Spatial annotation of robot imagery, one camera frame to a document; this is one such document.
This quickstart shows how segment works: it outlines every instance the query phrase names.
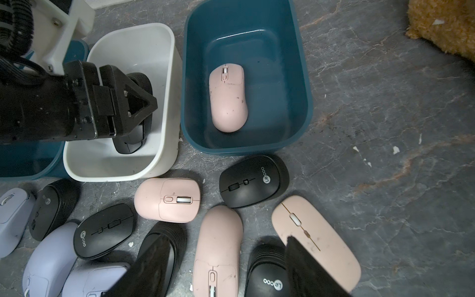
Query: wireless mouse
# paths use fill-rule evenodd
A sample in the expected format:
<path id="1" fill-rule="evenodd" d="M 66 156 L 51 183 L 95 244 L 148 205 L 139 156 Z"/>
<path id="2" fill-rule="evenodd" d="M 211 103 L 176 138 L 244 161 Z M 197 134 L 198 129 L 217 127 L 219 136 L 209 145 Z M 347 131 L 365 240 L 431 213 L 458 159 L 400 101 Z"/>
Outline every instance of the wireless mouse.
<path id="1" fill-rule="evenodd" d="M 97 212 L 82 221 L 74 233 L 74 251 L 84 260 L 100 258 L 132 235 L 135 216 L 121 203 Z"/>
<path id="2" fill-rule="evenodd" d="M 35 197 L 20 188 L 0 197 L 0 258 L 17 247 L 34 204 Z"/>
<path id="3" fill-rule="evenodd" d="M 286 245 L 295 237 L 347 292 L 360 280 L 361 267 L 350 248 L 305 198 L 290 196 L 272 213 L 272 225 Z"/>
<path id="4" fill-rule="evenodd" d="M 165 222 L 164 224 L 177 226 L 175 223 Z M 175 233 L 171 228 L 165 231 L 163 227 L 155 227 L 153 228 L 155 231 L 163 235 L 167 233 L 170 237 L 158 236 L 150 246 L 144 246 L 143 249 L 141 247 L 142 251 L 136 262 L 110 290 L 104 293 L 104 297 L 164 297 L 167 294 L 168 279 L 172 280 L 175 273 L 175 271 L 170 271 L 174 267 L 170 265 L 171 258 L 177 257 L 177 260 L 180 258 L 179 246 L 183 240 L 183 229 L 179 227 L 181 231 L 177 229 Z M 177 249 L 171 249 L 170 245 L 176 246 Z"/>
<path id="5" fill-rule="evenodd" d="M 76 262 L 73 235 L 77 224 L 69 222 L 46 236 L 31 254 L 23 272 L 26 297 L 57 297 Z"/>
<path id="6" fill-rule="evenodd" d="M 224 205 L 210 209 L 199 229 L 193 268 L 195 297 L 237 297 L 241 218 Z"/>
<path id="7" fill-rule="evenodd" d="M 293 236 L 287 239 L 285 269 L 290 285 L 289 297 L 351 297 Z"/>
<path id="8" fill-rule="evenodd" d="M 150 95 L 152 93 L 152 84 L 148 77 L 140 72 L 132 72 L 127 74 L 127 77 L 130 78 L 136 85 L 144 89 Z M 129 108 L 134 110 L 139 110 L 144 106 L 144 102 L 141 100 L 129 100 Z M 130 154 L 138 151 L 142 146 L 145 145 L 148 135 L 152 129 L 152 115 L 146 117 L 140 124 L 138 124 L 129 134 L 114 137 L 112 139 L 114 143 L 115 150 L 121 154 Z"/>
<path id="9" fill-rule="evenodd" d="M 101 297 L 129 268 L 127 263 L 88 262 L 69 274 L 61 296 Z"/>
<path id="10" fill-rule="evenodd" d="M 156 297 L 165 297 L 175 280 L 180 268 L 186 249 L 186 232 L 181 224 L 170 222 L 158 222 L 148 232 L 142 241 L 137 259 L 142 258 L 150 246 L 157 240 L 165 238 L 168 242 L 168 259 L 164 259 L 162 264 L 165 265 L 165 276 L 163 281 L 157 283 L 160 294 Z"/>
<path id="11" fill-rule="evenodd" d="M 214 126 L 222 132 L 239 130 L 247 121 L 244 70 L 238 64 L 224 64 L 209 75 L 209 99 Z"/>
<path id="12" fill-rule="evenodd" d="M 76 206 L 79 193 L 70 180 L 50 183 L 38 193 L 28 220 L 31 237 L 42 241 L 54 229 L 63 225 Z"/>
<path id="13" fill-rule="evenodd" d="M 187 178 L 149 178 L 133 199 L 137 213 L 148 220 L 186 223 L 200 207 L 200 187 Z"/>
<path id="14" fill-rule="evenodd" d="M 275 155 L 251 157 L 227 168 L 219 177 L 219 191 L 231 208 L 244 207 L 282 195 L 289 171 Z"/>
<path id="15" fill-rule="evenodd" d="M 285 249 L 272 244 L 257 246 L 249 256 L 245 297 L 288 297 Z"/>

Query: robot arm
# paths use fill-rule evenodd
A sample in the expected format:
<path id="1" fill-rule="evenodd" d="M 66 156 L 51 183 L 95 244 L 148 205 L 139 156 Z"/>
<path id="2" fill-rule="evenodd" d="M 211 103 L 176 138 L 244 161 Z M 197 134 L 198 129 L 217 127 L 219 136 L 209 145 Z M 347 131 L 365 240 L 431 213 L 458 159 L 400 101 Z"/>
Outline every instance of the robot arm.
<path id="1" fill-rule="evenodd" d="M 29 0 L 0 0 L 0 143 L 112 137 L 132 144 L 146 138 L 145 132 L 130 136 L 140 125 L 146 131 L 157 109 L 145 75 L 59 62 L 71 38 L 87 34 L 93 19 L 84 0 L 36 0 L 33 7 Z M 28 53 L 30 59 L 22 57 Z"/>

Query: gray marble floor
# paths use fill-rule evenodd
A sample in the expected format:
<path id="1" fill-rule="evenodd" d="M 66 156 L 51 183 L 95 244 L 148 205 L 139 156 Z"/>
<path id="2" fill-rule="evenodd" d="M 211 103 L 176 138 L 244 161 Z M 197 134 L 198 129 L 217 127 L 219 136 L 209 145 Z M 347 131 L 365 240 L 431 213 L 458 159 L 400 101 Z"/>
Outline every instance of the gray marble floor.
<path id="1" fill-rule="evenodd" d="M 182 53 L 187 15 L 200 0 L 136 0 L 100 9 L 87 42 L 116 29 L 168 25 Z M 307 198 L 361 264 L 355 297 L 471 296 L 475 289 L 475 67 L 424 40 L 404 36 L 407 0 L 295 0 L 314 112 L 306 133 L 277 154 L 288 166 L 285 197 Z M 238 157 L 198 152 L 181 136 L 165 176 L 202 186 L 198 216 L 186 224 L 187 253 L 170 296 L 190 292 L 201 220 L 221 201 L 218 179 Z M 21 183 L 40 189 L 48 180 Z M 132 204 L 141 181 L 84 183 L 71 219 Z M 0 183 L 0 192 L 16 186 Z M 244 221 L 239 296 L 252 248 L 275 236 L 280 199 L 238 210 Z M 154 221 L 103 260 L 132 262 Z M 0 296 L 22 295 L 21 278 L 37 246 L 26 231 L 0 260 Z"/>

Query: brown fluffy object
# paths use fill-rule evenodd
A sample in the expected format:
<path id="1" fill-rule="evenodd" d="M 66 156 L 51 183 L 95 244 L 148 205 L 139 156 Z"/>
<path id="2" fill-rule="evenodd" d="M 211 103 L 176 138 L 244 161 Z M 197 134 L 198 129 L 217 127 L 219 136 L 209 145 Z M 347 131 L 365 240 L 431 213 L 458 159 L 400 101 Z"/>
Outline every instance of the brown fluffy object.
<path id="1" fill-rule="evenodd" d="M 406 36 L 475 62 L 475 0 L 410 0 Z"/>

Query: teal storage bin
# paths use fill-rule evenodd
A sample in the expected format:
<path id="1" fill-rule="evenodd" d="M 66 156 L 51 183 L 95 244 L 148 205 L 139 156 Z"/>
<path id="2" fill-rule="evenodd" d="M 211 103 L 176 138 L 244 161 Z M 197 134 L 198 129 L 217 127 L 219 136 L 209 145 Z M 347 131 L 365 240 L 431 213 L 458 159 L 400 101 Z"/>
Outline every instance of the teal storage bin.
<path id="1" fill-rule="evenodd" d="M 209 75 L 225 63 L 244 69 L 246 124 L 223 133 L 211 120 Z M 273 152 L 295 142 L 313 99 L 291 0 L 208 0 L 184 32 L 181 128 L 196 149 L 217 155 Z"/>
<path id="2" fill-rule="evenodd" d="M 63 62 L 86 61 L 88 54 L 89 46 L 83 40 L 72 40 Z M 0 144 L 0 181 L 68 178 L 63 165 L 64 145 L 64 141 Z"/>

